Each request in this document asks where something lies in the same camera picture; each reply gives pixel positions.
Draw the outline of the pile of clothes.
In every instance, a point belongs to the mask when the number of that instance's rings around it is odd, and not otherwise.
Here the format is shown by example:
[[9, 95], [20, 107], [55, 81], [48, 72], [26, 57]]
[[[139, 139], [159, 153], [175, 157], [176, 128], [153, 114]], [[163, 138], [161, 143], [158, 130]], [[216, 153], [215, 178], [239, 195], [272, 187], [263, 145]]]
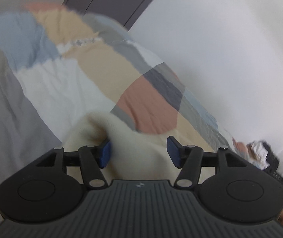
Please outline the pile of clothes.
[[264, 140], [253, 141], [247, 145], [248, 153], [261, 170], [267, 174], [283, 179], [283, 165], [272, 152], [271, 146]]

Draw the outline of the cream striped fleece sweater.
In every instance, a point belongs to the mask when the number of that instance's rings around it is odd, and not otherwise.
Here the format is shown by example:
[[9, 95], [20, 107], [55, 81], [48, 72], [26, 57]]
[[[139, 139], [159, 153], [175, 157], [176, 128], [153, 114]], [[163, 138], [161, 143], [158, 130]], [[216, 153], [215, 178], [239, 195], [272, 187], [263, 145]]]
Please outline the cream striped fleece sweater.
[[173, 183], [180, 171], [173, 165], [166, 150], [166, 139], [171, 135], [182, 145], [196, 145], [213, 152], [212, 147], [197, 132], [194, 132], [194, 138], [184, 138], [179, 131], [139, 133], [108, 112], [90, 112], [77, 120], [64, 121], [58, 134], [68, 152], [86, 145], [99, 145], [109, 139], [111, 158], [102, 170], [107, 182], [114, 179], [167, 179]]

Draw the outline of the colourful patchwork bed quilt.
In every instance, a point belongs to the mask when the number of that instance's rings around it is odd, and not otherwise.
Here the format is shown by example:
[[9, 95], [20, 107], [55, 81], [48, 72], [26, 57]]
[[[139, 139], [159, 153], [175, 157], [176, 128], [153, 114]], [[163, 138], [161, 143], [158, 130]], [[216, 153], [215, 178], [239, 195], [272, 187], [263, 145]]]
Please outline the colourful patchwork bed quilt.
[[1, 13], [0, 183], [64, 143], [93, 111], [114, 114], [157, 148], [169, 135], [209, 152], [236, 148], [174, 72], [116, 21], [55, 4]]

